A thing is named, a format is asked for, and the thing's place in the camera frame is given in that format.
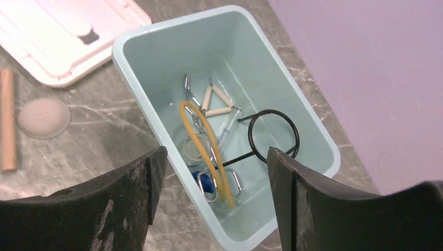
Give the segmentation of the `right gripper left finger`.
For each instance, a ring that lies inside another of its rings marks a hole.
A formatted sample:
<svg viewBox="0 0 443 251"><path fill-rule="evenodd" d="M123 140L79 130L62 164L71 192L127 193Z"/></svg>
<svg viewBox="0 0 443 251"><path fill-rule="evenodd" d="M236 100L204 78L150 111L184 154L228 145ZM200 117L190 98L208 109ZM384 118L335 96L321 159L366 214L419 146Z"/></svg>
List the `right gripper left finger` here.
<svg viewBox="0 0 443 251"><path fill-rule="evenodd" d="M160 146L47 197L1 202L1 250L142 250L167 169Z"/></svg>

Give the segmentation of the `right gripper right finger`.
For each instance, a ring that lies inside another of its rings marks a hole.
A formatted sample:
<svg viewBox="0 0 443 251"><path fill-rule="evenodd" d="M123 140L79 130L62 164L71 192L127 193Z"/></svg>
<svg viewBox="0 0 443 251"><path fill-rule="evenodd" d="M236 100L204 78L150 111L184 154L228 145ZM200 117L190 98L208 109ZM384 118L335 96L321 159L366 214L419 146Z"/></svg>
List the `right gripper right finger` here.
<svg viewBox="0 0 443 251"><path fill-rule="evenodd" d="M442 182L388 196L352 188L281 150L267 154L283 250L442 250Z"/></svg>

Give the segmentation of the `black wire ring stand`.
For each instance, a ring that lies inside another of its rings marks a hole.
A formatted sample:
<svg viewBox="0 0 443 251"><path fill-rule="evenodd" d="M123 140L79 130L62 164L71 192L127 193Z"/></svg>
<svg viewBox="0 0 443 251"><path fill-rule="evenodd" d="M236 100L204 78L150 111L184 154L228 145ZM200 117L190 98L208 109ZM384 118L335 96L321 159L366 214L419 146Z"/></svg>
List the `black wire ring stand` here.
<svg viewBox="0 0 443 251"><path fill-rule="evenodd" d="M260 148L264 148L265 143L272 142L272 143L276 144L277 140L269 132L269 129L266 126L265 126L265 129L259 131L258 138L259 138L260 142L258 144L256 144L254 141L254 133L253 133L255 124L260 120L260 118L262 116L265 116L265 115L279 116L289 125L291 132L294 135L295 143L285 153L293 159L296 158L296 156L298 155L299 149L300 149L300 144L301 144L299 131L298 131L296 125L294 124L292 119L289 116L287 116L286 114L284 114L283 112L275 110L275 109L265 109L265 110L261 110L257 113L254 113L254 114L235 119L235 122L239 122L239 123L244 122L244 121L249 122L248 129L247 129L247 139L248 139L248 144L249 144L249 147L251 150L250 150L250 152L247 152L247 153L240 155L236 158L233 158L229 161L223 162L224 167L227 167L227 166L232 165L234 163L240 162L240 161L242 161L246 158L249 158L251 156L255 156L256 158L258 158L261 162L263 162L265 164L267 163L267 158L261 154Z"/></svg>

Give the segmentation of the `white round watch glass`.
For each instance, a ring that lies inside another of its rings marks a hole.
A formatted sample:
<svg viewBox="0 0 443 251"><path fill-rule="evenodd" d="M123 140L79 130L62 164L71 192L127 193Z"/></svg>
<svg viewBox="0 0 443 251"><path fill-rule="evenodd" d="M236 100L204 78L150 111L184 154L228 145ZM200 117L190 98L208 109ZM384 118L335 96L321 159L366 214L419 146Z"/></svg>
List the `white round watch glass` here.
<svg viewBox="0 0 443 251"><path fill-rule="evenodd" d="M26 103L17 115L21 131L33 139L50 139L63 133L71 121L66 104L56 98L39 98Z"/></svg>

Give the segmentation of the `graduated cylinder blue base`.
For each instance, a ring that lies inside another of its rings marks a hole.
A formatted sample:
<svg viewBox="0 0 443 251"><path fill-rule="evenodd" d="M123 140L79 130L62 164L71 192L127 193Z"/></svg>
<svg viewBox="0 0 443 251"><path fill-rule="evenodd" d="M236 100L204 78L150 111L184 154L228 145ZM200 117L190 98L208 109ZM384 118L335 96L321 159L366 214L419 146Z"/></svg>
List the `graduated cylinder blue base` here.
<svg viewBox="0 0 443 251"><path fill-rule="evenodd" d="M221 153L223 152L226 144L230 141L230 138L238 125L237 120L240 119L242 115L243 111L240 108L233 107L228 119L220 127L217 135L217 144ZM234 197L239 197L244 190L242 181L233 169L226 168L226 166L227 164L225 164L226 173L232 174L232 178L237 186L237 189L231 190L231 195ZM214 202L218 197L218 191L216 181L212 177L207 165L202 162L194 168L191 174L196 180L202 194L205 196L205 199L209 202Z"/></svg>

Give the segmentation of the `mint green plastic bin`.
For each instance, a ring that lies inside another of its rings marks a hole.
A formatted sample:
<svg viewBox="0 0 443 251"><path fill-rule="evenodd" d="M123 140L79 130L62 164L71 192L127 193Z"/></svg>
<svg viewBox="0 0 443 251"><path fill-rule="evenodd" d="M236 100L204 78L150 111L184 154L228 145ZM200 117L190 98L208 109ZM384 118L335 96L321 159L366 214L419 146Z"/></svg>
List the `mint green plastic bin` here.
<svg viewBox="0 0 443 251"><path fill-rule="evenodd" d="M237 5L140 27L119 36L113 60L209 232L225 250L252 250L277 227L269 147L332 177L338 147L253 16ZM201 108L221 152L234 206L215 192L183 118ZM296 140L292 130L299 132Z"/></svg>

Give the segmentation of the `clear glass jar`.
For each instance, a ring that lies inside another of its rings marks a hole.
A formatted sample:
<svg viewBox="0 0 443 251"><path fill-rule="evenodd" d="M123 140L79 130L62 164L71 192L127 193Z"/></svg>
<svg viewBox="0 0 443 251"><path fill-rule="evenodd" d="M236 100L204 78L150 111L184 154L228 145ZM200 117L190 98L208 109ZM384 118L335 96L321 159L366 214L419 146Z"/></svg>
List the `clear glass jar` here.
<svg viewBox="0 0 443 251"><path fill-rule="evenodd" d="M196 134L196 137L200 141L201 145L203 146L207 154L210 155L211 146L208 139L200 133ZM178 150L183 161L188 167L195 167L204 162L201 152L198 150L195 142L192 140L190 136L185 138L179 144Z"/></svg>

